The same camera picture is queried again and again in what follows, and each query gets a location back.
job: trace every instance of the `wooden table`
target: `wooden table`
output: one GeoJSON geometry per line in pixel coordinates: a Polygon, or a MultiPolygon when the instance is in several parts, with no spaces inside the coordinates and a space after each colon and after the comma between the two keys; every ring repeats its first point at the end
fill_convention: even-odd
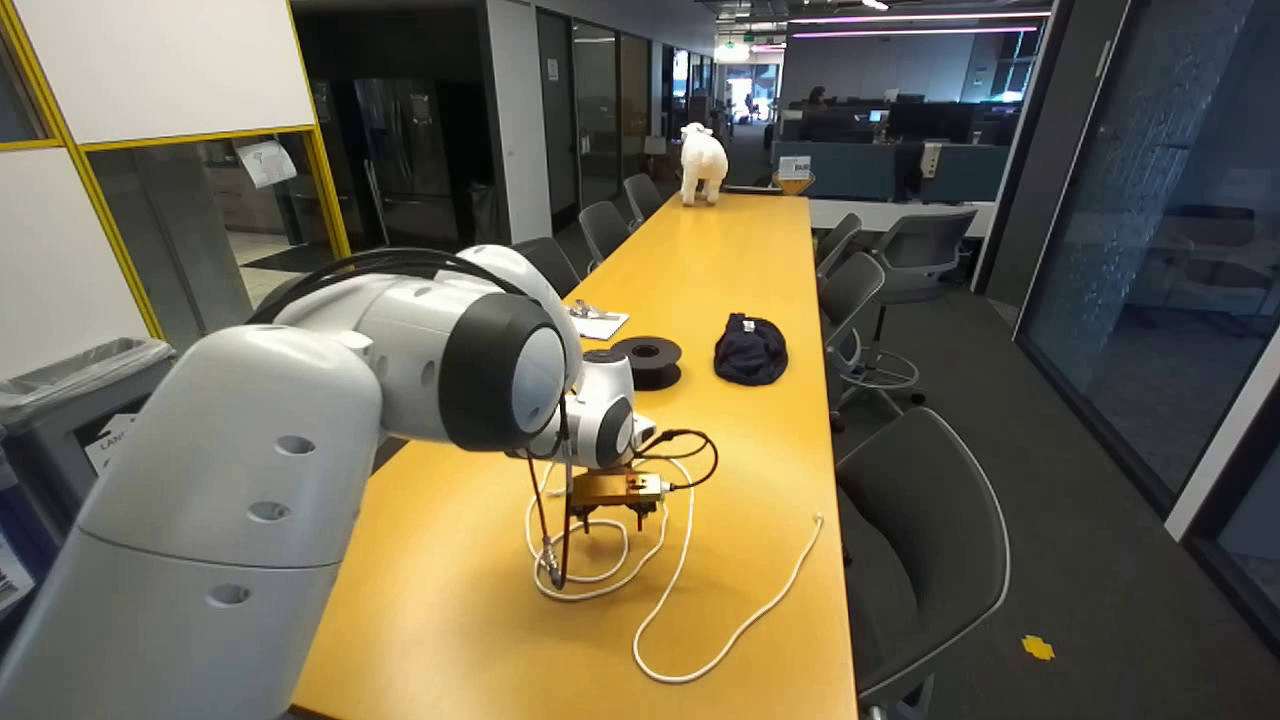
{"type": "MultiPolygon", "coordinates": [[[[725,458],[700,487],[687,572],[648,634],[648,662],[704,663],[786,583],[826,515],[797,594],[713,678],[656,686],[632,663],[632,634],[677,570],[687,496],[669,500],[669,550],[635,583],[553,606],[533,589],[523,463],[407,444],[368,483],[295,703],[343,720],[856,716],[809,204],[669,204],[575,298],[632,313],[616,339],[656,332],[683,349],[683,382],[635,404],[713,434],[725,458]],[[793,366],[776,385],[735,388],[713,372],[728,313],[786,328],[793,366]]],[[[609,532],[575,540],[579,556],[609,550],[609,532]]]]}

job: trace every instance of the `small black object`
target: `small black object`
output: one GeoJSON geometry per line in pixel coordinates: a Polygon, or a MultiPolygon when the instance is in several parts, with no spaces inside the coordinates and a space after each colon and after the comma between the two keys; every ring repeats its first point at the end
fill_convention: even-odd
{"type": "Polygon", "coordinates": [[[632,360],[635,388],[674,388],[682,382],[682,345],[663,336],[627,336],[612,345],[616,356],[632,360]]]}
{"type": "Polygon", "coordinates": [[[716,339],[716,375],[728,385],[771,385],[788,372],[786,332],[747,313],[734,313],[725,336],[716,339]]]}

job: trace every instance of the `black cable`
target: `black cable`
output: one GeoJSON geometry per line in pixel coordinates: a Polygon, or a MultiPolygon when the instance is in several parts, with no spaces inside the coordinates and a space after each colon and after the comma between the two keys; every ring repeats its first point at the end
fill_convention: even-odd
{"type": "Polygon", "coordinates": [[[572,519],[568,519],[568,479],[572,479],[572,418],[568,418],[568,395],[559,394],[559,430],[556,430],[556,444],[550,458],[537,458],[533,448],[523,448],[523,467],[530,467],[530,483],[533,483],[533,496],[537,496],[537,519],[541,519],[541,532],[543,532],[543,572],[556,589],[568,583],[568,532],[572,532],[572,519]],[[550,503],[543,503],[543,483],[537,478],[537,463],[533,462],[559,462],[565,463],[565,535],[553,540],[553,527],[550,527],[550,503]]]}
{"type": "Polygon", "coordinates": [[[435,276],[442,270],[449,273],[467,273],[467,276],[482,276],[505,292],[515,292],[515,298],[530,298],[519,292],[515,285],[510,285],[505,276],[463,259],[463,257],[451,257],[451,251],[435,251],[435,249],[368,249],[368,251],[352,251],[352,257],[341,257],[317,273],[304,273],[288,285],[279,285],[275,292],[269,292],[257,313],[249,315],[249,324],[272,324],[288,303],[295,303],[301,298],[312,298],[327,285],[341,285],[341,281],[352,281],[352,276],[368,276],[368,273],[415,273],[415,276],[435,276]]]}
{"type": "Polygon", "coordinates": [[[687,487],[710,483],[716,478],[716,467],[721,467],[721,444],[710,434],[700,434],[700,430],[663,430],[648,444],[635,448],[635,462],[669,462],[669,463],[677,463],[677,462],[693,462],[693,458],[704,458],[704,453],[713,453],[713,467],[704,478],[687,479],[687,483],[674,483],[674,491],[687,491],[687,487]],[[687,448],[687,453],[656,453],[662,444],[677,444],[683,436],[693,436],[700,444],[687,448]]]}

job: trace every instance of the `glass door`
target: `glass door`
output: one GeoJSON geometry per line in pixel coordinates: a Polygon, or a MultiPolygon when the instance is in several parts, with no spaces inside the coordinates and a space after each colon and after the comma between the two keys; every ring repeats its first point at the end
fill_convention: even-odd
{"type": "Polygon", "coordinates": [[[1021,328],[1159,508],[1280,315],[1277,22],[1265,0],[1131,3],[1021,328]]]}
{"type": "Polygon", "coordinates": [[[648,110],[654,110],[654,66],[648,40],[620,38],[620,172],[648,172],[648,110]]]}
{"type": "Polygon", "coordinates": [[[0,38],[0,144],[42,141],[42,138],[43,138],[42,114],[23,89],[23,76],[10,40],[0,38]]]}
{"type": "Polygon", "coordinates": [[[358,249],[463,249],[505,228],[482,3],[291,0],[358,249]]]}
{"type": "Polygon", "coordinates": [[[1280,336],[1265,369],[1274,394],[1239,436],[1223,478],[1191,525],[1188,550],[1233,589],[1265,636],[1280,649],[1280,336]]]}
{"type": "Polygon", "coordinates": [[[575,103],[572,103],[572,38],[568,22],[537,14],[537,51],[543,85],[543,141],[550,141],[550,194],[553,225],[565,228],[575,215],[575,103]]]}
{"type": "Polygon", "coordinates": [[[572,23],[572,118],[579,209],[620,195],[616,33],[572,23]]]}

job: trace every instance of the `gray carpet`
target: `gray carpet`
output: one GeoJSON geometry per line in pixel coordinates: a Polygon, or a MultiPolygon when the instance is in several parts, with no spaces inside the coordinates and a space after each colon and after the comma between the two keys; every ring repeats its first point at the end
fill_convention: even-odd
{"type": "MultiPolygon", "coordinates": [[[[921,366],[927,404],[992,472],[1016,550],[1004,611],[941,667],[938,720],[1280,716],[1280,662],[986,300],[898,303],[883,349],[921,366]],[[1058,663],[1029,663],[1025,634],[1048,636],[1058,663]]],[[[871,418],[854,414],[840,444],[871,418]]]]}

